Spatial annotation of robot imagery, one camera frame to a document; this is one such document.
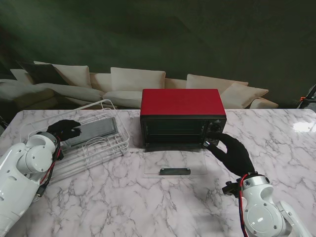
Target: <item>metal rack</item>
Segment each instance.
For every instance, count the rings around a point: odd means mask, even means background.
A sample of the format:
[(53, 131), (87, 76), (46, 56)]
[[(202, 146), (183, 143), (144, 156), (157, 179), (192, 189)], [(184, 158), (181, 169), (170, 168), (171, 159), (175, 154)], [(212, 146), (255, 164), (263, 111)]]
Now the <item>metal rack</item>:
[[(100, 106), (98, 110), (89, 107)], [(128, 150), (129, 134), (117, 110), (110, 100), (102, 100), (75, 110), (43, 118), (21, 127), (20, 141), (24, 142), (39, 131), (46, 131), (48, 126), (62, 119), (73, 119), (81, 125), (114, 117), (118, 133), (108, 137), (95, 137), (77, 148), (70, 148), (61, 142), (64, 158), (57, 161), (50, 183), (68, 178), (105, 161), (124, 155)]]

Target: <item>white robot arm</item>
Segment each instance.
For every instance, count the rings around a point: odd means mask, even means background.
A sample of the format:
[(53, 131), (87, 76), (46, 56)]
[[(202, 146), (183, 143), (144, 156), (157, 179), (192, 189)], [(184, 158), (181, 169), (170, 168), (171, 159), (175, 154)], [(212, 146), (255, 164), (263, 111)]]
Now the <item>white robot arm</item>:
[[(227, 182), (225, 194), (234, 194), (237, 183)], [(273, 186), (263, 175), (249, 175), (242, 181), (242, 197), (247, 200), (243, 210), (245, 230), (249, 237), (286, 237), (292, 230), (297, 237), (313, 237), (294, 209), (284, 201), (272, 201)]]
[(52, 164), (57, 139), (47, 132), (10, 147), (0, 158), (0, 237), (29, 208)]

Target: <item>sofa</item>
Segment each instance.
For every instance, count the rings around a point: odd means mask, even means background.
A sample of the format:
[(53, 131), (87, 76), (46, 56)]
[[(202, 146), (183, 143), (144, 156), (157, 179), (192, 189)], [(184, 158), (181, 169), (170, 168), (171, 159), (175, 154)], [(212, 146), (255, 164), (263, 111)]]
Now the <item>sofa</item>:
[(188, 75), (187, 80), (170, 79), (165, 72), (111, 68), (111, 73), (90, 73), (88, 66), (67, 66), (52, 64), (56, 71), (67, 80), (68, 85), (35, 83), (24, 69), (11, 69), (16, 80), (0, 79), (0, 104), (11, 110), (53, 109), (60, 105), (82, 106), (110, 99), (114, 105), (140, 108), (143, 88), (217, 88), (224, 107), (231, 108), (277, 108), (277, 104), (261, 98), (268, 90), (258, 89), (259, 93), (241, 102), (231, 104), (241, 97), (243, 89), (251, 90), (247, 82), (216, 79)]

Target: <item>marble table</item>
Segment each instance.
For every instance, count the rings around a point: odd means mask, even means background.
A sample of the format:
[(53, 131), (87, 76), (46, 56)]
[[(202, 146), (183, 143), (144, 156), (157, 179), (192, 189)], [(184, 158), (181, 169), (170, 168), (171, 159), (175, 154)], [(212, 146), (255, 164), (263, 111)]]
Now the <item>marble table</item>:
[[(60, 111), (22, 111), (0, 138), (0, 155), (22, 124)], [(226, 110), (225, 133), (248, 149), (280, 199), (316, 236), (316, 114), (311, 110)], [(201, 178), (144, 178), (139, 110), (119, 111), (130, 134), (126, 155), (52, 184), (8, 237), (239, 237), (234, 180), (209, 152)]]

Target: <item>toaster oven control knob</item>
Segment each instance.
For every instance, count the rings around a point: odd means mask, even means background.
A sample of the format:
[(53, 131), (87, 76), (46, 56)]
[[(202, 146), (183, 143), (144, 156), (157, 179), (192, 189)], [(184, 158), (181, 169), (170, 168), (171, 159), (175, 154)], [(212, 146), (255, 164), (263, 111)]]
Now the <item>toaster oven control knob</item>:
[(213, 124), (210, 127), (211, 132), (220, 132), (221, 131), (221, 126), (218, 124)]

